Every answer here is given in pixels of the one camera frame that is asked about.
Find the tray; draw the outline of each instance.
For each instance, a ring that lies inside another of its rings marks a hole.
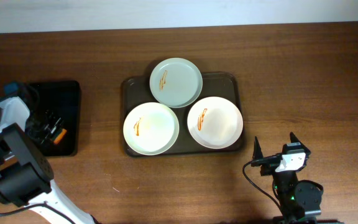
[[[198,99],[183,108],[171,108],[179,120],[179,136],[173,146],[167,151],[156,155],[179,155],[192,153],[211,153],[211,152],[233,152],[244,148],[246,139],[244,128],[239,139],[229,147],[223,149],[210,149],[198,144],[190,135],[187,128],[187,114],[190,108],[200,99],[209,96],[219,96],[234,103],[241,110],[241,101],[239,98],[236,79],[233,75],[226,72],[203,73],[203,90]],[[122,108],[121,108],[121,126],[124,124],[125,117],[131,110],[142,103],[157,102],[153,97],[149,87],[150,77],[134,77],[125,80],[122,83]],[[124,135],[121,133],[122,143],[125,153],[131,157],[150,157],[135,152],[125,142]]]

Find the white wall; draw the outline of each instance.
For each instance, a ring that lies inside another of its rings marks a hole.
[[[0,33],[358,21],[358,0],[0,0]]]

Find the round plate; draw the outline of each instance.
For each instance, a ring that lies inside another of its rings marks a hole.
[[[124,121],[124,139],[136,152],[152,156],[165,152],[177,140],[179,122],[174,112],[160,103],[135,107]]]
[[[196,65],[182,58],[162,61],[150,76],[150,90],[154,98],[172,108],[191,104],[202,88],[201,72]]]
[[[240,137],[244,123],[239,109],[221,97],[207,97],[191,107],[187,127],[191,136],[211,149],[228,147]]]

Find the brown tabletop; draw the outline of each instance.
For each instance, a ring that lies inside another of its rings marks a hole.
[[[133,159],[122,148],[120,85],[181,57],[238,81],[247,144],[232,154]],[[77,80],[78,153],[50,158],[58,186],[103,223],[219,223],[280,213],[241,168],[293,131],[311,149],[298,178],[324,185],[320,219],[358,223],[358,22],[0,34],[3,84]],[[271,177],[247,168],[272,193]],[[15,209],[0,204],[0,212]],[[0,223],[47,223],[34,212]]]

